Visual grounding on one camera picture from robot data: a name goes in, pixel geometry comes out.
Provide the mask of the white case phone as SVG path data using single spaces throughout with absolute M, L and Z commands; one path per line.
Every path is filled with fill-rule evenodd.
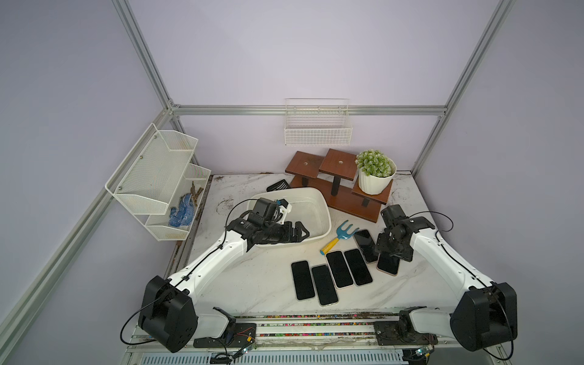
M 400 258 L 390 255 L 387 252 L 381 252 L 377 260 L 377 269 L 387 275 L 396 276 L 400 266 Z

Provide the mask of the dark phone bottom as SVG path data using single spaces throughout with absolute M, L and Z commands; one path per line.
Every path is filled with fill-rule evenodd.
M 354 234 L 357 245 L 366 261 L 366 263 L 376 262 L 379 254 L 376 251 L 375 241 L 368 230 L 357 231 Z

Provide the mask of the white plastic storage box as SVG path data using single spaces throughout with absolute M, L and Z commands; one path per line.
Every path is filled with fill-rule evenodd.
M 252 198 L 266 198 L 273 201 L 285 199 L 291 206 L 291 212 L 287 214 L 285 220 L 293 224 L 300 221 L 310 233 L 303 243 L 321 240 L 331 232 L 329 207 L 321 191 L 313 187 L 276 190 L 260 193 Z

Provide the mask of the clear case phone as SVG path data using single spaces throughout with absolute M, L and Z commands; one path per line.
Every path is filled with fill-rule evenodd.
M 293 262 L 291 270 L 294 280 L 296 298 L 305 301 L 316 296 L 308 261 Z

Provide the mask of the light blue case phone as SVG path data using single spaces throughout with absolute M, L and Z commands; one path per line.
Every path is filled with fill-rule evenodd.
M 328 252 L 326 259 L 337 288 L 349 287 L 354 284 L 354 279 L 343 252 Z

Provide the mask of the pink case phone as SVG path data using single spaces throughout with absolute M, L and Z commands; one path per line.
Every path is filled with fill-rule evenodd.
M 321 306 L 337 304 L 339 297 L 335 289 L 331 272 L 327 265 L 313 266 L 311 268 L 313 282 Z

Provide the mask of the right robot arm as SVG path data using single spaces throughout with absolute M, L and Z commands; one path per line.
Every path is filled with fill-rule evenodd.
M 507 283 L 482 274 L 443 238 L 424 213 L 408 216 L 400 205 L 381 211 L 386 225 L 379 234 L 380 254 L 410 262 L 419 254 L 448 284 L 454 308 L 409 307 L 399 313 L 397 333 L 454 338 L 468 351 L 484 350 L 518 336 L 517 295 Z

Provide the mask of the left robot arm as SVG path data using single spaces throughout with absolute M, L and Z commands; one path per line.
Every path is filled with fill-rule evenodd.
M 220 307 L 196 304 L 203 290 L 229 265 L 255 245 L 301 243 L 310 236 L 302 222 L 252 223 L 237 218 L 215 246 L 169 278 L 149 281 L 143 297 L 138 325 L 168 351 L 182 350 L 192 339 L 221 339 L 231 342 L 237 321 Z

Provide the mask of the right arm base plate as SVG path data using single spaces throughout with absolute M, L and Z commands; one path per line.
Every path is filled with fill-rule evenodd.
M 437 345 L 435 335 L 422 334 L 403 321 L 376 321 L 374 334 L 378 345 Z

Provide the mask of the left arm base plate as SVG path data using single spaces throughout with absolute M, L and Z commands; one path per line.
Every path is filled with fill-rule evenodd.
M 217 338 L 207 337 L 194 339 L 194 348 L 223 348 L 239 349 L 252 343 L 256 337 L 257 324 L 254 322 L 237 322 L 228 325 L 227 329 Z

